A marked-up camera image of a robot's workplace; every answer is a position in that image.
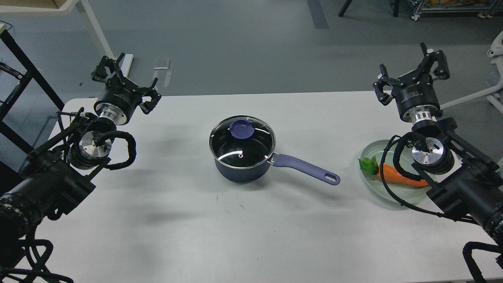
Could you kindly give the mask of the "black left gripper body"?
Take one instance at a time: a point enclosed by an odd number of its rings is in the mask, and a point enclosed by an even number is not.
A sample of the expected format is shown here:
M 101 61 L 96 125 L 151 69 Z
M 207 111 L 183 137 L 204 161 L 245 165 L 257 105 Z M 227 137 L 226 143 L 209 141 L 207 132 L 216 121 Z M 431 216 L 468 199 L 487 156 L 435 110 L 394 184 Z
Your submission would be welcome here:
M 132 91 L 134 88 L 138 88 L 134 82 L 115 82 L 106 85 L 94 104 L 95 113 L 100 115 L 103 108 L 116 109 L 118 112 L 116 125 L 127 124 L 143 100 L 139 93 Z

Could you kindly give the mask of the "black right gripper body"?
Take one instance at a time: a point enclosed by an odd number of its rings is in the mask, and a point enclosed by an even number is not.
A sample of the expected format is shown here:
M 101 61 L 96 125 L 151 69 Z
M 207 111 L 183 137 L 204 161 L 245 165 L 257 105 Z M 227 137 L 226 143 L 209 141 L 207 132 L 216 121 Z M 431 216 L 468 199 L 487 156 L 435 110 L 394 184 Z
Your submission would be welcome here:
M 399 117 L 404 122 L 413 122 L 415 109 L 429 111 L 431 115 L 437 115 L 440 104 L 435 93 L 433 83 L 417 83 L 401 88 L 394 86 L 392 95 L 395 98 Z

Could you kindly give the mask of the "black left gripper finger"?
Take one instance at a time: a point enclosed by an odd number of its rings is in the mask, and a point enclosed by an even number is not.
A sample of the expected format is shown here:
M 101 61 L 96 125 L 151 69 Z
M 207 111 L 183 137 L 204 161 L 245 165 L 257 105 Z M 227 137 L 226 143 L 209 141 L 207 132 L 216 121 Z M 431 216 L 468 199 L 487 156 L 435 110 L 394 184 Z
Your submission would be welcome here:
M 152 84 L 147 87 L 133 88 L 133 97 L 136 100 L 136 106 L 140 107 L 140 110 L 148 115 L 156 108 L 158 102 L 162 98 L 162 95 L 158 93 L 156 89 L 156 84 L 158 82 L 158 77 L 154 77 Z
M 125 77 L 119 66 L 124 56 L 124 53 L 121 53 L 118 59 L 103 56 L 95 70 L 91 73 L 91 79 L 105 85 L 124 85 Z

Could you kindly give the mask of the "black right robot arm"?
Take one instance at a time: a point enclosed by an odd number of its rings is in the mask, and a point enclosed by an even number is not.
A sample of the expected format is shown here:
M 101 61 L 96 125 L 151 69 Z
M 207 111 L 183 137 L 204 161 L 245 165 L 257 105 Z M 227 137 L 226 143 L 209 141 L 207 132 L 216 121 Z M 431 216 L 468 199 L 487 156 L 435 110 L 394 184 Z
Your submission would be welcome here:
M 427 211 L 398 197 L 380 169 L 382 183 L 401 206 L 480 226 L 494 244 L 468 242 L 462 253 L 473 280 L 484 283 L 472 252 L 497 253 L 496 263 L 502 265 L 503 195 L 499 165 L 455 133 L 454 118 L 435 121 L 442 110 L 433 83 L 449 79 L 447 57 L 442 50 L 430 50 L 425 43 L 420 43 L 420 48 L 423 59 L 415 70 L 392 78 L 381 64 L 381 74 L 373 84 L 378 101 L 386 106 L 395 100 L 399 118 L 412 124 L 410 132 L 389 140 L 380 164 L 384 164 L 386 154 L 394 146 L 392 162 L 399 175 L 426 181 L 430 187 L 426 195 L 441 211 Z

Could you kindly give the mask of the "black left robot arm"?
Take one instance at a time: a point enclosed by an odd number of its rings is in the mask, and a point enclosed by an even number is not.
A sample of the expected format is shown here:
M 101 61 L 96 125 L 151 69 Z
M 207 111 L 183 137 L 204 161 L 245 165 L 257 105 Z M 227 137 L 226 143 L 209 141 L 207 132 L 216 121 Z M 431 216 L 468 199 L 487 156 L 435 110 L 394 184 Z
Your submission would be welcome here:
M 94 190 L 92 179 L 102 170 L 127 168 L 136 159 L 136 141 L 117 129 L 127 124 L 136 108 L 149 114 L 161 99 L 152 84 L 140 87 L 127 78 L 118 59 L 104 56 L 92 79 L 105 84 L 92 112 L 58 112 L 71 118 L 68 127 L 27 156 L 28 165 L 17 185 L 2 192 L 1 279 L 32 283 L 71 283 L 72 279 L 50 272 L 46 266 L 53 252 L 49 240 L 36 239 L 44 218 L 55 221 L 80 205 Z

